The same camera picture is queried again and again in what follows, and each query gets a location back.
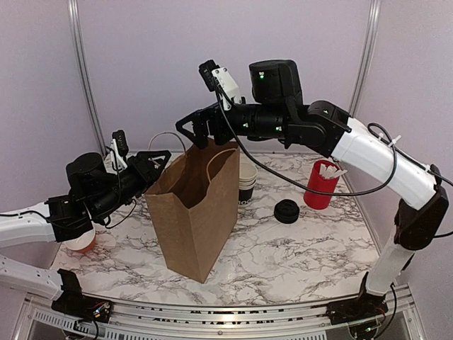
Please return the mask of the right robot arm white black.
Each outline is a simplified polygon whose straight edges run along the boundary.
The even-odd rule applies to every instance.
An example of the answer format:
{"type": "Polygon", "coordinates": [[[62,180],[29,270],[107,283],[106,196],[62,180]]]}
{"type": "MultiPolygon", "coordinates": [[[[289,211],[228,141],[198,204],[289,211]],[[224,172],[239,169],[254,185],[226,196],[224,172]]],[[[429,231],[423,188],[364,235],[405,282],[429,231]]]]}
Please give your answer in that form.
{"type": "Polygon", "coordinates": [[[378,261],[362,279],[357,297],[331,302],[332,324],[354,322],[387,311],[385,298],[396,277],[417,251],[437,237],[449,207],[445,179],[434,165],[424,165],[396,148],[396,140],[376,123],[363,124],[328,101],[304,104],[297,65],[290,59],[254,62],[249,67],[254,103],[247,104],[229,71],[213,60],[199,73],[215,104],[176,123],[176,129],[199,148],[246,137],[276,139],[284,147],[302,145],[323,157],[349,164],[400,198],[396,231],[378,261]]]}

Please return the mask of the brown paper bag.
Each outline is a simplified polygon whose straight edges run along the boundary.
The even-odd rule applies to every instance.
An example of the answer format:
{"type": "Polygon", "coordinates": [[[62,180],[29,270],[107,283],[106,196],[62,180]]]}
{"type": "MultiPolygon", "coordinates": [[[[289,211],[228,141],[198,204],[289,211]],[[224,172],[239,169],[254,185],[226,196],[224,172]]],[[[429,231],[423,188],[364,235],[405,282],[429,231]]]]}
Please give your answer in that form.
{"type": "Polygon", "coordinates": [[[238,219],[237,143],[192,145],[145,193],[166,267],[204,283],[238,219]]]}

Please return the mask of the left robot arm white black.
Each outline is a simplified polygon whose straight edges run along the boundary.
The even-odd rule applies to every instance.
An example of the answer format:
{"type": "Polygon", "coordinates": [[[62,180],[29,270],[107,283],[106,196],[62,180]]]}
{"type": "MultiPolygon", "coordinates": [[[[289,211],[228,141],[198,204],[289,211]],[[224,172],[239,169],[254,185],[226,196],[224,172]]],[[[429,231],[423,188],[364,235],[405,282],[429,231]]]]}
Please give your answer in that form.
{"type": "MultiPolygon", "coordinates": [[[[129,205],[154,184],[171,158],[168,150],[115,155],[114,171],[107,172],[102,156],[89,152],[67,164],[70,191],[29,208],[1,214],[1,246],[33,242],[62,243],[108,227],[110,216],[129,205]]],[[[48,298],[52,309],[87,322],[106,323],[112,302],[84,295],[76,274],[48,271],[1,258],[1,282],[48,298]]]]}

